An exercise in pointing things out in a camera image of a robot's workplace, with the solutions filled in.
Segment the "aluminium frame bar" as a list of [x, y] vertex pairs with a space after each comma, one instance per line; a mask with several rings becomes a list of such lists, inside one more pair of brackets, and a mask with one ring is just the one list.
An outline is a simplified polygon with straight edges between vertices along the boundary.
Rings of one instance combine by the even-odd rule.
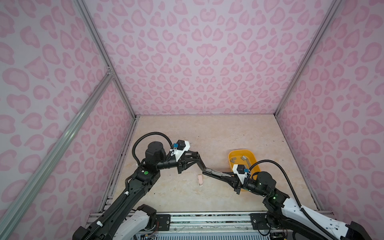
[[1, 219], [1, 235], [5, 236], [8, 232], [12, 232], [19, 224], [30, 205], [40, 192], [41, 188], [48, 180], [48, 177], [58, 164], [58, 161], [63, 157], [64, 153], [67, 151], [75, 136], [80, 131], [95, 105], [100, 100], [102, 94], [108, 88], [113, 76], [113, 73], [107, 73], [105, 75], [101, 83], [96, 87], [94, 92], [80, 108], [77, 115], [70, 122], [62, 136], [46, 155], [36, 172], [26, 183], [18, 197], [10, 205], [9, 209]]

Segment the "yellow plastic tray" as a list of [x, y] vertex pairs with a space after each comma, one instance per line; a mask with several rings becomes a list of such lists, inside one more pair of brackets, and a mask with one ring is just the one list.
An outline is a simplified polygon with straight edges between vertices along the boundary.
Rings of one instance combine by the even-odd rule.
[[[245, 165], [247, 169], [250, 169], [245, 161], [241, 159], [242, 156], [246, 156], [250, 163], [251, 166], [257, 162], [257, 159], [253, 152], [250, 150], [234, 150], [229, 153], [228, 159], [229, 159], [229, 164], [231, 171], [233, 172], [232, 168], [234, 164], [238, 165]], [[255, 191], [254, 187], [256, 187], [256, 180], [258, 177], [258, 173], [261, 172], [259, 166], [255, 166], [252, 170], [250, 170], [250, 175], [249, 177], [245, 180], [244, 182], [244, 188], [241, 190], [241, 192], [249, 192], [257, 195], [257, 192]]]

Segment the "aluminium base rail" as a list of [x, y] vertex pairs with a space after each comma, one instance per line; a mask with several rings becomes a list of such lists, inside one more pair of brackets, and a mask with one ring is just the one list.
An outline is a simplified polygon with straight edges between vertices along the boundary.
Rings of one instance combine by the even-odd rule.
[[283, 239], [289, 227], [273, 228], [262, 212], [156, 213], [130, 212], [118, 223], [107, 213], [91, 215], [86, 230], [88, 240], [148, 239]]

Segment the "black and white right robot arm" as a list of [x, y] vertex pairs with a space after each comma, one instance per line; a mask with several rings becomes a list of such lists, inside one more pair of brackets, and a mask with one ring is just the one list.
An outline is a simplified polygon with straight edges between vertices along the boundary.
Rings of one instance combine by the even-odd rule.
[[370, 240], [365, 228], [356, 223], [337, 221], [297, 202], [276, 188], [276, 181], [267, 172], [257, 172], [253, 179], [249, 170], [222, 173], [206, 169], [204, 175], [228, 183], [239, 194], [246, 190], [262, 196], [267, 208], [262, 224], [271, 229], [291, 230], [309, 240]]

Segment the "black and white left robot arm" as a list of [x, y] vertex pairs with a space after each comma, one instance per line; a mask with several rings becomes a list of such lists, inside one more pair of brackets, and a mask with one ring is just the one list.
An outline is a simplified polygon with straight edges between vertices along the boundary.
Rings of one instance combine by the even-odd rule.
[[189, 150], [189, 144], [180, 141], [168, 154], [163, 144], [152, 142], [148, 145], [144, 162], [126, 179], [125, 189], [112, 205], [88, 228], [79, 227], [73, 234], [74, 240], [111, 240], [119, 226], [154, 186], [161, 176], [160, 170], [177, 168], [178, 173], [187, 170], [194, 164], [204, 171], [206, 166], [198, 152]]

